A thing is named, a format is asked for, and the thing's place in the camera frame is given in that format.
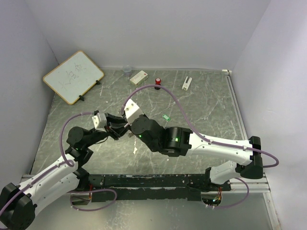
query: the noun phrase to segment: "whiteboard wooden frame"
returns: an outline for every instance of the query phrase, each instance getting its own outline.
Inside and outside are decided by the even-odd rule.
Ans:
[[[67,104],[74,104],[76,103],[77,100],[79,100],[79,98],[77,98],[74,102],[72,103],[69,103],[60,93],[58,93],[50,84],[48,84],[46,81],[45,81],[45,77],[47,77],[49,74],[51,74],[52,72],[56,71],[61,65],[63,65],[65,62],[67,62],[69,59],[71,59],[72,57],[74,57],[76,54],[78,54],[79,52],[82,52],[102,73],[102,76],[97,79],[98,81],[101,80],[103,77],[104,77],[104,72],[82,51],[82,50],[79,50],[77,51],[76,53],[74,53],[71,57],[69,57],[68,59],[66,59],[65,61],[63,61],[60,65],[58,65],[54,70],[52,70],[50,73],[48,73],[47,75],[45,75],[43,77],[43,81],[44,83],[46,83],[57,95],[59,95]],[[94,85],[96,85],[96,83],[94,83],[93,85],[91,85],[84,93],[81,94],[81,96],[83,96],[84,94],[86,94],[86,92],[88,92]]]

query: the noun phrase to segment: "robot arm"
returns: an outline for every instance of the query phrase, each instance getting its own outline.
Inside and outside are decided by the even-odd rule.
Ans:
[[[88,147],[107,137],[118,140],[128,130],[152,152],[160,152],[169,157],[210,154],[229,159],[220,166],[206,169],[205,179],[199,180],[200,187],[195,183],[183,184],[191,189],[201,188],[202,191],[209,191],[210,188],[217,188],[227,180],[239,176],[249,179],[262,178],[263,166],[259,154],[246,148],[235,149],[206,142],[188,128],[163,128],[156,121],[149,119],[132,100],[125,106],[125,118],[95,111],[92,119],[93,129],[74,127],[69,131],[67,143],[70,147],[65,152],[67,159],[73,161],[73,167],[65,164],[64,159],[60,157],[35,177],[18,186],[8,184],[4,187],[0,195],[0,221],[9,229],[26,229],[42,209],[63,194],[72,190],[84,191],[88,186],[89,173],[82,166],[93,154]],[[257,137],[242,141],[210,136],[206,138],[227,144],[260,148],[260,139]],[[53,171],[46,174],[51,168],[54,168]],[[17,193],[20,194],[12,203],[3,208]]]
[[[205,136],[211,140],[206,142],[188,128],[163,128],[156,121],[149,119],[137,104],[129,99],[125,107],[126,120],[132,133],[143,141],[153,152],[160,152],[169,157],[187,155],[213,155],[228,159],[224,164],[206,170],[208,183],[223,184],[235,177],[260,179],[263,177],[262,158],[257,152],[247,148],[260,149],[260,138],[251,137],[249,140],[229,140]],[[228,145],[243,146],[235,149],[212,143],[214,141]]]

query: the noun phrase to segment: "green object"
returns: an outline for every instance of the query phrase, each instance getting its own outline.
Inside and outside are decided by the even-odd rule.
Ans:
[[[162,117],[163,117],[166,121],[170,121],[170,120],[171,120],[171,118],[170,118],[168,115],[163,114]]]

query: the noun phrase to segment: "marble floor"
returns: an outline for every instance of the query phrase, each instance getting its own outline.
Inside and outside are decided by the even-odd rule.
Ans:
[[[83,111],[108,112],[118,115],[125,98],[136,89],[123,76],[121,70],[104,69],[101,85],[96,85],[85,95],[85,101],[74,105],[66,104],[55,95],[46,128],[42,136],[31,174],[37,174],[59,156],[59,133],[63,123],[72,115]],[[145,70],[148,79],[142,84],[162,80],[163,86],[170,89],[179,99],[192,124],[203,134],[228,139],[242,139],[239,121],[235,113],[233,98],[226,76],[221,71],[207,70]],[[188,91],[181,89],[186,76],[192,77]],[[147,88],[132,98],[145,114],[164,127],[188,127],[179,108],[163,90]],[[162,115],[168,115],[166,121]],[[67,134],[74,126],[93,128],[91,116],[72,120],[64,131],[64,149]],[[150,152],[145,144],[135,137],[123,136],[114,141],[90,147],[94,151],[84,168],[90,174],[161,174],[161,173],[204,173],[210,166],[224,162],[213,156],[189,156],[171,158],[158,152]]]

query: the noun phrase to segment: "whiteboard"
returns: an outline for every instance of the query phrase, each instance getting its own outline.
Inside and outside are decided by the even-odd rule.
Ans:
[[[68,104],[74,104],[103,76],[103,71],[79,50],[44,76],[43,81]]]

